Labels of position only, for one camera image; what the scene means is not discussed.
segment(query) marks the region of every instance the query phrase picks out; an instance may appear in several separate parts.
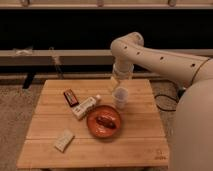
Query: paper cup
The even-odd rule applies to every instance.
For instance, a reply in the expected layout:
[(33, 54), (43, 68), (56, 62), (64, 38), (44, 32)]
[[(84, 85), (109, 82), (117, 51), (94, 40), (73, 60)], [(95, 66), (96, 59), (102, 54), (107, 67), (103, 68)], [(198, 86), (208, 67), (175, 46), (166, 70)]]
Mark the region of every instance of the paper cup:
[(126, 88), (117, 87), (112, 93), (115, 107), (118, 109), (123, 109), (128, 101), (128, 95), (129, 92)]

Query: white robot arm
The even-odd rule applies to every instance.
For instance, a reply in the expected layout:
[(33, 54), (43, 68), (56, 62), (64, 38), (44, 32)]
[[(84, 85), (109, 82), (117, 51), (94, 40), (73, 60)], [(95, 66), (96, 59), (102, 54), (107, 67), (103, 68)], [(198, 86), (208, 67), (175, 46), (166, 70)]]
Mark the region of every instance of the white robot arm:
[(145, 48), (137, 32), (115, 39), (111, 52), (118, 79), (137, 64), (187, 88), (176, 108), (169, 171), (212, 171), (213, 60)]

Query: floor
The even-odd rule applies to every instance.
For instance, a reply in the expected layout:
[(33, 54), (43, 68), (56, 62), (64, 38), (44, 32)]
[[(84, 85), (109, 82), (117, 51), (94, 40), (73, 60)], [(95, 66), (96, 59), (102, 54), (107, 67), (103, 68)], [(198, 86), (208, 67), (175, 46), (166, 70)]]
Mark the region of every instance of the floor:
[[(29, 89), (22, 89), (25, 76), (0, 75), (0, 171), (16, 171), (16, 161), (21, 151), (26, 132), (35, 109), (45, 79), (37, 78)], [(166, 94), (176, 97), (176, 89), (169, 81), (151, 81), (154, 94)], [(165, 97), (156, 99), (163, 108), (175, 109), (176, 103)], [(167, 140), (171, 142), (173, 112), (160, 111)], [(166, 167), (155, 168), (112, 168), (112, 169), (66, 169), (97, 171), (167, 171)]]

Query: red bowl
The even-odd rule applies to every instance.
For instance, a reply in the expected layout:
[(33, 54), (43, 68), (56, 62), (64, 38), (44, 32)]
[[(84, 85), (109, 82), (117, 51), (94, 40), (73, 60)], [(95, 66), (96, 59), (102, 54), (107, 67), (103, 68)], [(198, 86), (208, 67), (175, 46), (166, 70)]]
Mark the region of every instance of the red bowl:
[(112, 137), (118, 132), (118, 130), (120, 130), (120, 114), (111, 106), (97, 106), (89, 111), (87, 115), (87, 126), (91, 134), (95, 137)]

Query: wooden table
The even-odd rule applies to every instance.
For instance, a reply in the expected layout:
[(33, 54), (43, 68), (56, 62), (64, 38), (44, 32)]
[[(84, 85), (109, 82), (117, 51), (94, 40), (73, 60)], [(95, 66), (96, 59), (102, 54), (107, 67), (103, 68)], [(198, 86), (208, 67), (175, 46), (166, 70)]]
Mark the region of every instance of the wooden table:
[[(78, 121), (63, 92), (71, 88), (82, 102), (100, 94), (101, 104), (114, 106), (110, 80), (48, 80), (33, 115), (18, 168), (89, 168), (166, 166), (169, 149), (148, 80), (121, 83), (129, 90), (129, 102), (119, 110), (123, 125), (114, 139), (100, 141), (89, 133), (86, 118)], [(53, 144), (63, 130), (75, 139), (60, 153)]]

